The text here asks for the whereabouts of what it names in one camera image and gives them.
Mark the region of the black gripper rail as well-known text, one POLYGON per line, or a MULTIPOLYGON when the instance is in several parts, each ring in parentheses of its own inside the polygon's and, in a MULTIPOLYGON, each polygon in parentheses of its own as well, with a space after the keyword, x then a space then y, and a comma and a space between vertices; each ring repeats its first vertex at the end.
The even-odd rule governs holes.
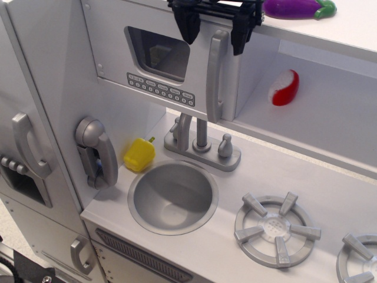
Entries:
POLYGON ((167 1, 172 9, 174 19, 183 40, 191 45, 200 31, 200 14, 212 17, 231 19, 231 44, 233 55, 241 55, 252 31, 264 20, 264 1, 230 1, 224 4, 220 1, 167 1))

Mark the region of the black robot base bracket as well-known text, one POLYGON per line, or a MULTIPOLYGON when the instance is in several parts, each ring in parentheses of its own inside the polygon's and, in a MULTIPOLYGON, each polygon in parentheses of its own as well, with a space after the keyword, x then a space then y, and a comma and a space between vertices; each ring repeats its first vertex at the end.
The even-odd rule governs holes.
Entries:
POLYGON ((2 243, 1 282, 62 282, 54 268, 44 268, 2 243))

